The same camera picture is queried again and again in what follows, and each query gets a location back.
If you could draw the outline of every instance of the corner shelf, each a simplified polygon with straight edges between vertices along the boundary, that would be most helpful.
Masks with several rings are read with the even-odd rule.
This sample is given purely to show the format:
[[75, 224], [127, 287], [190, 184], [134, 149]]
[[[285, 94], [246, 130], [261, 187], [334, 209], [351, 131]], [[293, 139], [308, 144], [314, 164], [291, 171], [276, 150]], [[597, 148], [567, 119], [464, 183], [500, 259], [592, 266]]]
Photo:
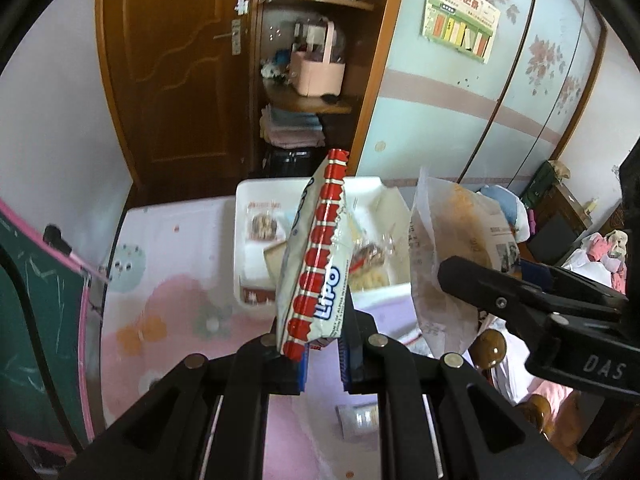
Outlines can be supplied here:
[[308, 112], [311, 114], [350, 114], [351, 105], [340, 99], [335, 105], [325, 103], [319, 97], [299, 95], [291, 85], [276, 83], [273, 79], [263, 79], [267, 99], [276, 108], [288, 112]]
[[296, 3], [296, 2], [315, 2], [320, 4], [331, 4], [343, 7], [352, 7], [353, 9], [373, 10], [373, 4], [361, 2], [359, 0], [265, 0], [266, 4], [272, 2], [279, 3]]

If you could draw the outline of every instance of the white plastic tray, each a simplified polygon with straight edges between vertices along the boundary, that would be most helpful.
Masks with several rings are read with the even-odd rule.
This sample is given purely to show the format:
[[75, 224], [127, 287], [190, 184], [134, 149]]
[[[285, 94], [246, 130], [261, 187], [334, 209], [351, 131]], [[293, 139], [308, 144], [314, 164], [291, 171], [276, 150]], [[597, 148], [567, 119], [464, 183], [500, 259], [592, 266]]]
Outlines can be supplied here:
[[[245, 180], [236, 190], [234, 294], [242, 306], [256, 314], [259, 311], [272, 314], [273, 303], [245, 301], [241, 283], [244, 287], [275, 289], [264, 262], [264, 249], [273, 242], [247, 240], [249, 204], [270, 203], [274, 215], [292, 218], [308, 181], [308, 178]], [[367, 237], [381, 242], [384, 234], [390, 234], [396, 247], [396, 256], [385, 263], [390, 285], [352, 293], [354, 306], [364, 310], [381, 301], [410, 294], [408, 228], [411, 213], [398, 188], [385, 187], [375, 176], [347, 177], [344, 186], [347, 204]]]

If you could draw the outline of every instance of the red and white package edge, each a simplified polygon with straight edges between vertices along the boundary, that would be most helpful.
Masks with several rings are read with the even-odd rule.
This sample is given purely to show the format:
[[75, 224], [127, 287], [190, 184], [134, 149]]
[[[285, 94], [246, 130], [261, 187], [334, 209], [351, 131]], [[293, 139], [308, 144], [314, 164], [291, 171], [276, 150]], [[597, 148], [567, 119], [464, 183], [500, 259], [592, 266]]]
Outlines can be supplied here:
[[305, 345], [342, 330], [353, 252], [344, 197], [348, 156], [329, 150], [302, 192], [287, 241], [276, 290], [276, 344], [293, 361], [302, 359]]

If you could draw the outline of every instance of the poster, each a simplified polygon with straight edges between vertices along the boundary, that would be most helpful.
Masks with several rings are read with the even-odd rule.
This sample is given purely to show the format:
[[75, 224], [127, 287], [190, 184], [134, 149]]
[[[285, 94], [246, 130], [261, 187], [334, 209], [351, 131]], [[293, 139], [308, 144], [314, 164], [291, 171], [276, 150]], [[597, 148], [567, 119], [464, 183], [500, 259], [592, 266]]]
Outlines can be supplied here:
[[486, 0], [427, 0], [422, 35], [486, 63], [499, 18]]

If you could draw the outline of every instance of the wooden door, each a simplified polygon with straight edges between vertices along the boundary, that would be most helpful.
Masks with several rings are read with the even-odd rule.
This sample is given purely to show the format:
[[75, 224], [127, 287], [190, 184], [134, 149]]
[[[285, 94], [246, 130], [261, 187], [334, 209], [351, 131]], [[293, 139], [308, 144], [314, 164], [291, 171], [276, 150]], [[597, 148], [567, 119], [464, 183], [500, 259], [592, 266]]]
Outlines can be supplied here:
[[248, 20], [237, 1], [96, 0], [116, 132], [138, 187], [167, 191], [156, 202], [215, 194], [247, 174]]

